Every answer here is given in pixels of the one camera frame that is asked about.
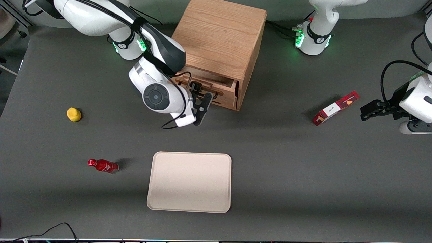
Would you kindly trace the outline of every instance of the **yellow ball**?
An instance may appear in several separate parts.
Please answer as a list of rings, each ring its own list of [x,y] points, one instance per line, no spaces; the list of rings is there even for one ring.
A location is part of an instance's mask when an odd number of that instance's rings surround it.
[[[81,120],[81,112],[76,108],[69,108],[67,110],[67,117],[71,122],[79,122]]]

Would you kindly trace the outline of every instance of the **red box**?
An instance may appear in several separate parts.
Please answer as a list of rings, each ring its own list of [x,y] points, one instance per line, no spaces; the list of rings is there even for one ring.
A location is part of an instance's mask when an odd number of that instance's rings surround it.
[[[357,94],[356,91],[352,91],[348,95],[342,97],[335,103],[327,106],[326,108],[318,112],[318,114],[314,117],[313,122],[315,123],[315,125],[318,126],[319,124],[328,120],[330,117],[334,116],[336,113],[350,106],[354,101],[358,100],[359,98],[359,94]]]

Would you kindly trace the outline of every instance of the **gray table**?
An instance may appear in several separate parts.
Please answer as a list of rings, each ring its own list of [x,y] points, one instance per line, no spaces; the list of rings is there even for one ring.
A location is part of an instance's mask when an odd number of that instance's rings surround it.
[[[410,43],[424,22],[341,20],[316,57],[266,26],[241,111],[211,106],[202,126],[170,131],[160,129],[170,117],[148,110],[128,79],[136,61],[120,59],[105,37],[30,29],[0,118],[0,237],[66,221],[81,238],[431,242],[432,136],[402,135],[391,117],[359,117],[381,97],[388,62],[418,62]],[[431,60],[423,39],[417,49]],[[392,67],[387,93],[415,72]],[[317,108],[353,90],[361,99],[352,107],[312,124]],[[71,106],[83,110],[81,122],[67,119]],[[152,156],[164,150],[230,154],[230,211],[148,209]],[[122,170],[99,173],[89,158]],[[71,236],[61,228],[47,237]]]

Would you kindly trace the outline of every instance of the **green led light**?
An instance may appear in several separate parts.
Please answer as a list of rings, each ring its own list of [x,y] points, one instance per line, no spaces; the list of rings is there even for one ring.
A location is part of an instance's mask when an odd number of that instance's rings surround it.
[[[331,39],[331,35],[328,37],[327,44],[325,44],[325,47],[328,46],[328,43],[330,42],[330,39]]]
[[[145,51],[147,49],[146,44],[144,43],[144,41],[141,40],[137,40],[138,45],[140,45],[140,48],[142,51]]]
[[[114,42],[112,42],[112,44],[113,44],[113,46],[114,46],[114,48],[115,48],[115,52],[117,52],[117,53],[118,53],[118,49],[117,49],[117,46],[115,46]]]
[[[295,46],[301,47],[304,39],[305,39],[305,35],[302,33],[299,37],[297,37],[297,40],[295,41]]]

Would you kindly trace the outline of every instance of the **bottle cap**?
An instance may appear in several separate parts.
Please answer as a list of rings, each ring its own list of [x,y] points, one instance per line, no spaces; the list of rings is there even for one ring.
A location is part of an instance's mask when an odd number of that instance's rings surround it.
[[[95,159],[90,159],[90,160],[87,162],[87,164],[90,165],[90,166],[96,166],[97,163],[98,163],[98,161],[95,160]]]

